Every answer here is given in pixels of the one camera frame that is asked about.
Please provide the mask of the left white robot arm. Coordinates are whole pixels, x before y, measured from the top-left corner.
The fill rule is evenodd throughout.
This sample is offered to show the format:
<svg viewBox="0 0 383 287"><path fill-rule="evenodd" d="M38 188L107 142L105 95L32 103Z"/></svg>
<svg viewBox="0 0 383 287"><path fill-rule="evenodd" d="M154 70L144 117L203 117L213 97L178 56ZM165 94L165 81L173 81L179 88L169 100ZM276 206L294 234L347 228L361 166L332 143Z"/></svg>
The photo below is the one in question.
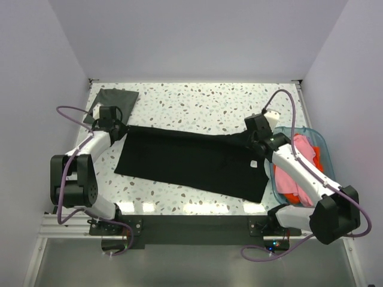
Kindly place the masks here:
<svg viewBox="0 0 383 287"><path fill-rule="evenodd" d="M59 115L85 128L88 134L74 149L50 160L50 200L57 207L57 222L62 225L76 213L84 212L103 221L103 228L110 234L118 234L124 227L121 210L99 194L94 164L104 151L127 133L128 126L122 122L123 113L117 106L97 105L93 109L93 123L88 126L62 109L87 111L65 105L56 108Z"/></svg>

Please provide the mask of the black t shirt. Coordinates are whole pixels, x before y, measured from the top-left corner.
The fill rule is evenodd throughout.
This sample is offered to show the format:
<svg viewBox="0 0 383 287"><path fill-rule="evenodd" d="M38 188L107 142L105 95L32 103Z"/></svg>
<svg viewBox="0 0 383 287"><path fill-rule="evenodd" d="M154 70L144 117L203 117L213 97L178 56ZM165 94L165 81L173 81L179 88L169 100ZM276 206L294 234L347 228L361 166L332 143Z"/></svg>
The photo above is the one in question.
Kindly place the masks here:
<svg viewBox="0 0 383 287"><path fill-rule="evenodd" d="M204 135L130 126L115 173L260 203L269 178L249 143L247 131Z"/></svg>

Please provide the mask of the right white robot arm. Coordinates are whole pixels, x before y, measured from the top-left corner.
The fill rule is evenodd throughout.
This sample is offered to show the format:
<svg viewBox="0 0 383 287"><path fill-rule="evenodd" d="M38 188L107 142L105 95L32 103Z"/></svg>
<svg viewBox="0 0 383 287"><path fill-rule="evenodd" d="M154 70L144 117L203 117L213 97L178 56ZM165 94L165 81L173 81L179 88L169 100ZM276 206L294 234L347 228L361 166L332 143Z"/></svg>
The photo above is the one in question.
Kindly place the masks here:
<svg viewBox="0 0 383 287"><path fill-rule="evenodd" d="M287 228L311 231L328 245L360 226L358 192L342 187L318 170L296 148L294 137L274 133L279 115L263 111L245 119L250 149L283 170L312 202L311 207L281 204L268 212L267 229L279 235Z"/></svg>

